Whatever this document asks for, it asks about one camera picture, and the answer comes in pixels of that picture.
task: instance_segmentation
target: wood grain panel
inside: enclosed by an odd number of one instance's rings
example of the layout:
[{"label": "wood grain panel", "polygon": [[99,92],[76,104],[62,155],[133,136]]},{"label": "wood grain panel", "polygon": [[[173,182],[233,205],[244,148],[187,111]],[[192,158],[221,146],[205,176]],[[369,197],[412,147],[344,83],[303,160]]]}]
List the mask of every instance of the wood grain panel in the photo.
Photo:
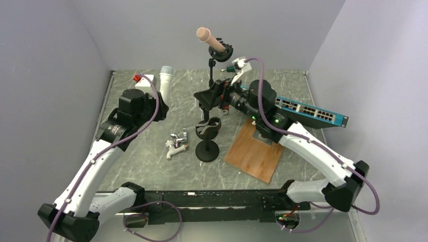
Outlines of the wood grain panel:
[{"label": "wood grain panel", "polygon": [[248,119],[225,156],[225,161],[269,184],[284,147],[253,138],[255,126]]}]

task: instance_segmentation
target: black stand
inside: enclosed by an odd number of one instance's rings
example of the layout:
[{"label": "black stand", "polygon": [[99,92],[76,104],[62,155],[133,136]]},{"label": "black stand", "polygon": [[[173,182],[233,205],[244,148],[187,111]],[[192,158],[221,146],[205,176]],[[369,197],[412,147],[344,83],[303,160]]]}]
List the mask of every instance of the black stand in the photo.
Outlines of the black stand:
[{"label": "black stand", "polygon": [[219,146],[211,139],[217,136],[221,127],[222,121],[219,117],[211,117],[207,122],[202,121],[196,125],[196,133],[203,139],[195,149],[196,157],[200,161],[212,162],[219,156]]},{"label": "black stand", "polygon": [[216,66],[216,60],[213,58],[210,58],[208,61],[208,66],[209,66],[208,87],[211,87],[214,84],[214,79],[212,79],[212,68]]},{"label": "black stand", "polygon": [[214,79],[212,78],[212,68],[216,66],[216,61],[218,62],[226,62],[232,57],[233,47],[229,44],[224,44],[221,38],[217,38],[226,49],[223,52],[218,52],[211,46],[208,48],[208,53],[211,55],[211,58],[208,61],[209,66],[209,82],[208,87],[210,87],[214,83]]}]

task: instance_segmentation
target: gray marble tabletop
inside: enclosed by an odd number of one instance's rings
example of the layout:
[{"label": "gray marble tabletop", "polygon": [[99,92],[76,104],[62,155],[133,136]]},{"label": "gray marble tabletop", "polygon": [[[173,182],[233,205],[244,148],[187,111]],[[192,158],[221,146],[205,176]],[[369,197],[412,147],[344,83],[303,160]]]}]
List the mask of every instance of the gray marble tabletop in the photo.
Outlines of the gray marble tabletop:
[{"label": "gray marble tabletop", "polygon": [[[154,74],[159,80],[160,70],[137,70]],[[118,105],[122,92],[132,88],[132,76],[136,70],[116,71],[108,93],[101,122]],[[133,182],[146,190],[227,190],[227,189],[277,189],[289,179],[300,181],[322,179],[324,176],[303,158],[285,149],[270,184],[240,171],[224,162],[223,158],[232,145],[247,117],[234,108],[228,115],[213,109],[210,116],[222,119],[222,128],[214,141],[219,145],[220,155],[211,163],[199,161],[195,147],[201,140],[195,135],[195,124],[201,120],[201,111],[193,93],[208,87],[208,70],[176,70],[171,84],[171,105],[164,121],[152,123],[128,147],[114,164],[102,182],[100,191],[112,191],[125,182]],[[233,73],[214,71],[214,79],[232,77]],[[253,70],[241,77],[248,86],[258,79],[259,71]],[[267,70],[268,80],[277,94],[286,98],[312,104],[309,89],[299,70]],[[180,133],[186,128],[189,149],[166,159],[166,140],[170,133]],[[321,130],[308,129],[311,134],[324,140]]]}]

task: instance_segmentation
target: round black base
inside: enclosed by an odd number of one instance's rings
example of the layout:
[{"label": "round black base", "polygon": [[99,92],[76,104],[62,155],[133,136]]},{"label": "round black base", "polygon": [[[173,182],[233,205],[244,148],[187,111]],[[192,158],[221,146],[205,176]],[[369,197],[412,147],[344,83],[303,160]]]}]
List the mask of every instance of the round black base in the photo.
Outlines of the round black base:
[{"label": "round black base", "polygon": [[[204,140],[205,138],[200,134],[200,132],[198,132],[198,130],[197,129],[195,129],[196,130],[196,136],[198,137],[198,138],[200,138],[201,140]],[[212,140],[212,139],[214,139],[215,137],[217,137],[217,135],[219,134],[219,132],[218,131],[215,131],[215,132],[210,132],[209,134],[207,134],[207,139],[209,139],[209,140]]]},{"label": "round black base", "polygon": [[212,140],[203,140],[199,142],[195,149],[196,157],[203,162],[212,162],[220,154],[219,146]]}]

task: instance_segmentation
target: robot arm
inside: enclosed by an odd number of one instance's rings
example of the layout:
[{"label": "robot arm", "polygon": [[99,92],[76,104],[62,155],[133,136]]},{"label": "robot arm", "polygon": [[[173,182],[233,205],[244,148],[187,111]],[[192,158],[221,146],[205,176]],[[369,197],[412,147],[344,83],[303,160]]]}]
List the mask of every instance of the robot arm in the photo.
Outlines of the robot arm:
[{"label": "robot arm", "polygon": [[[164,120],[169,110],[162,95],[159,109],[153,121]],[[126,151],[134,138],[104,152],[111,144],[124,140],[138,131],[154,114],[156,100],[141,90],[125,90],[119,98],[119,107],[114,109],[100,126],[95,141],[85,162],[66,190],[55,199],[54,204],[43,204],[38,216],[51,227],[54,218],[63,210],[55,224],[54,232],[72,241],[90,241],[100,224],[118,211],[144,203],[144,188],[133,183],[125,183],[113,194],[94,199],[94,195],[113,164]],[[73,187],[79,184],[71,198]]]},{"label": "robot arm", "polygon": [[[326,179],[319,181],[287,181],[281,191],[289,202],[328,202],[332,207],[340,211],[349,211],[363,186],[362,180],[349,169],[355,170],[363,177],[366,177],[369,166],[363,161],[355,163],[336,153],[312,136],[298,122],[298,117],[288,116],[284,110],[275,106],[277,94],[271,88],[269,82],[263,80],[261,99],[264,115],[269,123],[275,128],[304,136],[309,140],[296,135],[283,135],[268,127],[261,118],[257,103],[259,80],[253,81],[248,90],[242,89],[241,82],[237,78],[244,72],[251,70],[251,66],[245,61],[244,57],[232,61],[232,64],[237,72],[233,79],[217,80],[210,89],[194,94],[200,105],[206,110],[211,110],[214,107],[223,108],[226,105],[233,106],[254,119],[256,129],[263,137],[291,149],[323,173]],[[344,165],[340,165],[315,142],[339,157]]]}]

